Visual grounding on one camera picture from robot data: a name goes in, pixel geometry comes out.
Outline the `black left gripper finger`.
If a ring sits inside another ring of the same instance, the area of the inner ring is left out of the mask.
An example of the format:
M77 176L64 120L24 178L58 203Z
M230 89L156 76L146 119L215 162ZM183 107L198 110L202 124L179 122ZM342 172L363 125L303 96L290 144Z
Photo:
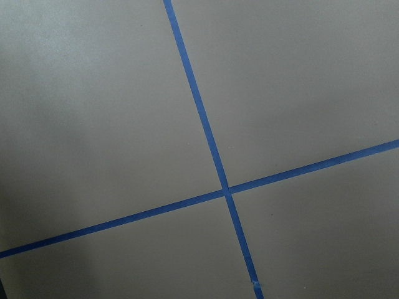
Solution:
M2 281L0 281L0 299L6 299L6 292L2 285Z

